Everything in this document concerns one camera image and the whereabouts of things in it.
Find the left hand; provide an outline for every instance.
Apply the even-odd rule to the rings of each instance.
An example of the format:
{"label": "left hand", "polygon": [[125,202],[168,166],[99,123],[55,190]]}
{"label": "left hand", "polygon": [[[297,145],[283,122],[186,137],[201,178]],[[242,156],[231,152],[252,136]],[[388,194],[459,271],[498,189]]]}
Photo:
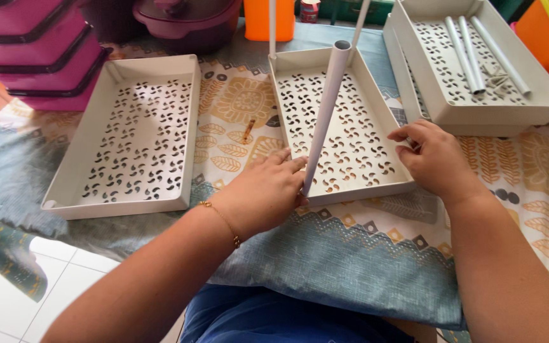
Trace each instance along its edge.
{"label": "left hand", "polygon": [[242,241],[282,224],[294,208],[308,205],[298,194],[304,181],[300,169],[308,157],[286,161],[290,153],[285,148],[257,158],[209,199]]}

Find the right hand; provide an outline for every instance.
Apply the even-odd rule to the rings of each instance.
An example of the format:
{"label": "right hand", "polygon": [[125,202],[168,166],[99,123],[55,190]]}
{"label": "right hand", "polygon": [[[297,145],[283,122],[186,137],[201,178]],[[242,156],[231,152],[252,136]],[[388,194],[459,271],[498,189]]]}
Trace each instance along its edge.
{"label": "right hand", "polygon": [[469,167],[453,135],[421,119],[387,136],[395,142],[402,142],[408,137],[421,147],[419,151],[413,151],[407,146],[396,146],[401,163],[418,185],[442,198],[445,204],[488,192]]}

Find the orange bottle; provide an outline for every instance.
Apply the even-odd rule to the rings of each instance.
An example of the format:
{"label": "orange bottle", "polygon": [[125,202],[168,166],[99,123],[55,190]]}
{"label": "orange bottle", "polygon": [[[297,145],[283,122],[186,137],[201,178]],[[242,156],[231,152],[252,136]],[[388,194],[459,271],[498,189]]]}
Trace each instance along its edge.
{"label": "orange bottle", "polygon": [[[268,0],[244,0],[245,38],[248,40],[268,41]],[[277,0],[276,2],[276,40],[287,42],[294,37],[296,16],[295,0]]]}

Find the perforated tray bottom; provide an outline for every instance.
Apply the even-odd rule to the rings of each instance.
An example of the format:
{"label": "perforated tray bottom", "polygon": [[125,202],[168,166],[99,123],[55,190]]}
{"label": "perforated tray bottom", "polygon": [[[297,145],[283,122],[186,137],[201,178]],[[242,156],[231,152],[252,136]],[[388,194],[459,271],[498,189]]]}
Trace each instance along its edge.
{"label": "perforated tray bottom", "polygon": [[[278,72],[279,103],[292,157],[308,155],[323,93],[325,68]],[[310,196],[407,181],[392,141],[347,69],[317,165]]]}
{"label": "perforated tray bottom", "polygon": [[[499,67],[499,73],[504,73],[499,61],[493,56],[492,51],[484,43],[482,36],[478,34],[471,23],[469,34],[471,43],[477,53],[479,65],[486,65],[488,70],[493,73]],[[453,105],[533,105],[531,100],[523,97],[514,83],[507,80],[503,89],[494,92],[494,87],[486,85],[486,92],[479,95],[472,95],[461,63],[454,51],[453,43],[450,41],[448,29],[444,20],[425,19],[413,20],[413,28],[419,37],[421,45],[427,56],[433,72],[437,76],[437,81],[444,93],[446,101]],[[459,23],[454,20],[459,37]],[[482,78],[486,83],[489,75],[482,71]]]}
{"label": "perforated tray bottom", "polygon": [[167,76],[119,85],[103,113],[103,138],[86,152],[91,163],[75,205],[179,197],[191,81]]}

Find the patterned tablecloth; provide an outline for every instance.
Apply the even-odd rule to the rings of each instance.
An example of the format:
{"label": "patterned tablecloth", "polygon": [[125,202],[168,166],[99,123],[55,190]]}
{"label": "patterned tablecloth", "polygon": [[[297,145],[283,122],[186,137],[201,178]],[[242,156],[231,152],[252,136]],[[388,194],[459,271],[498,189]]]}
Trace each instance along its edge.
{"label": "patterned tablecloth", "polygon": [[[278,50],[321,48],[352,35],[345,27],[298,24],[295,39]],[[153,40],[111,47],[111,58],[164,55]],[[405,123],[381,32],[365,30],[359,48],[387,104]],[[266,56],[267,43],[247,41],[240,30],[230,46],[200,58],[192,206],[258,156],[283,147]],[[41,211],[81,117],[33,111],[19,101],[0,112],[0,223],[122,260],[183,211],[69,222]],[[251,119],[255,125],[243,140]],[[515,138],[459,137],[459,143],[549,270],[549,125]],[[298,209],[285,225],[244,243],[210,282],[267,286],[331,306],[458,329],[465,322],[452,257],[444,207],[419,189]]]}

